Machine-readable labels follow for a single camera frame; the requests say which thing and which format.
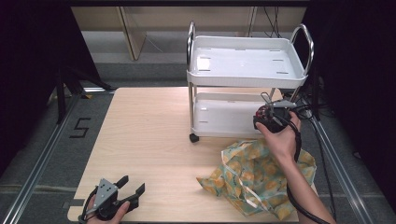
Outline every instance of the cart handle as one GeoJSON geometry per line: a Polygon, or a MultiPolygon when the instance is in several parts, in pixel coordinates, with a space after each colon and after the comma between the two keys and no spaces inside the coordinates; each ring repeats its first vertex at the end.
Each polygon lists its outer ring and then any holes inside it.
{"type": "Polygon", "coordinates": [[[187,36],[187,71],[190,72],[192,41],[195,39],[195,22],[191,21],[189,35],[187,36]]]}
{"type": "Polygon", "coordinates": [[[311,34],[309,34],[308,29],[304,24],[300,24],[297,28],[294,29],[293,34],[291,35],[290,38],[290,43],[294,44],[294,41],[296,40],[297,33],[302,29],[304,31],[306,40],[308,41],[309,45],[309,55],[308,55],[308,63],[306,64],[305,70],[303,72],[303,76],[306,76],[308,74],[309,68],[311,67],[312,60],[314,59],[314,41],[312,41],[311,34]]]}

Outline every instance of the metal rail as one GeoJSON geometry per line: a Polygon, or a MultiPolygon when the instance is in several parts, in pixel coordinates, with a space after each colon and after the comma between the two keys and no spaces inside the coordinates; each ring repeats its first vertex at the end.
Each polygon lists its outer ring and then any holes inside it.
{"type": "Polygon", "coordinates": [[[37,185],[39,178],[42,176],[44,169],[50,160],[52,152],[55,149],[60,137],[62,136],[62,131],[64,130],[64,126],[67,123],[67,120],[70,117],[73,108],[76,106],[78,99],[79,99],[79,95],[72,96],[71,102],[69,103],[64,119],[62,120],[61,123],[55,126],[55,129],[52,132],[48,143],[44,147],[40,157],[35,163],[35,167],[33,168],[32,172],[29,174],[29,177],[22,186],[21,191],[19,192],[14,203],[10,206],[6,218],[3,220],[3,224],[18,223],[19,219],[21,218],[23,210],[25,209],[27,203],[29,202],[33,194],[33,191],[35,189],[35,186],[37,185]]]}
{"type": "MultiPolygon", "coordinates": [[[[311,111],[307,111],[307,113],[309,117],[312,116],[311,111]]],[[[359,195],[343,163],[341,163],[341,160],[338,157],[334,147],[332,146],[332,142],[330,141],[328,135],[326,134],[322,124],[315,117],[312,117],[311,120],[313,121],[312,124],[318,130],[319,136],[321,138],[320,140],[323,143],[323,149],[325,150],[326,155],[328,156],[330,165],[332,166],[332,169],[334,170],[335,175],[337,176],[337,179],[340,182],[341,188],[343,189],[347,199],[349,200],[352,210],[355,213],[359,223],[364,223],[364,224],[374,223],[364,200],[359,195]]]]}

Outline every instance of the human hand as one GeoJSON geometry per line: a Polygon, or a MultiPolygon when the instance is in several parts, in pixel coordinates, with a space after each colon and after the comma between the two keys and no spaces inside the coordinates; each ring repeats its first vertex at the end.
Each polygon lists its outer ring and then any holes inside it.
{"type": "MultiPolygon", "coordinates": [[[[96,195],[93,195],[93,197],[90,200],[90,203],[88,204],[88,210],[93,208],[93,203],[95,202],[95,197],[96,195]]],[[[122,218],[125,216],[125,214],[128,211],[129,208],[129,202],[125,202],[122,204],[122,206],[119,208],[117,211],[116,215],[109,221],[103,221],[99,219],[95,214],[88,214],[87,215],[87,224],[119,224],[122,220],[122,218]]]]}
{"type": "MultiPolygon", "coordinates": [[[[301,121],[297,118],[295,113],[289,113],[291,116],[290,121],[293,122],[298,131],[300,131],[301,121]]],[[[296,152],[295,132],[289,125],[279,133],[271,133],[265,125],[259,122],[256,122],[256,126],[264,135],[271,153],[278,162],[294,161],[294,154],[296,152]]]]}

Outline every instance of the crumpled cloth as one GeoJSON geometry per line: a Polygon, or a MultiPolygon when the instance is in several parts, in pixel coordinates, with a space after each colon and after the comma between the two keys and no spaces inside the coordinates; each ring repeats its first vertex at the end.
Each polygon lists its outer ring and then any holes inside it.
{"type": "MultiPolygon", "coordinates": [[[[269,212],[283,220],[295,210],[286,192],[286,177],[264,139],[235,142],[221,151],[221,158],[222,164],[209,178],[197,177],[204,189],[224,196],[246,217],[269,212]]],[[[301,150],[297,165],[312,185],[315,159],[301,150]]]]}

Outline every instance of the finger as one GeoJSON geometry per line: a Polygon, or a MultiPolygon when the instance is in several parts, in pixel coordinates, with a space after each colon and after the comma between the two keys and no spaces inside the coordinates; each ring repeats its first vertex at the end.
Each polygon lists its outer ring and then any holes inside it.
{"type": "Polygon", "coordinates": [[[264,135],[264,137],[268,137],[271,132],[265,127],[265,125],[261,124],[260,122],[256,122],[257,129],[264,135]]]}
{"type": "MultiPolygon", "coordinates": [[[[96,194],[93,194],[93,196],[90,199],[90,202],[88,203],[87,209],[90,210],[93,208],[93,204],[95,203],[95,198],[96,198],[96,194]]],[[[87,214],[87,219],[91,218],[94,216],[94,212],[87,214]]]]}
{"type": "Polygon", "coordinates": [[[126,212],[128,211],[130,202],[125,202],[122,206],[117,210],[116,215],[111,219],[110,223],[119,224],[122,218],[125,216],[126,212]]]}
{"type": "Polygon", "coordinates": [[[290,121],[293,122],[293,124],[297,127],[297,130],[300,131],[300,127],[301,127],[300,119],[297,117],[296,113],[292,111],[290,111],[289,114],[291,116],[290,121]]]}

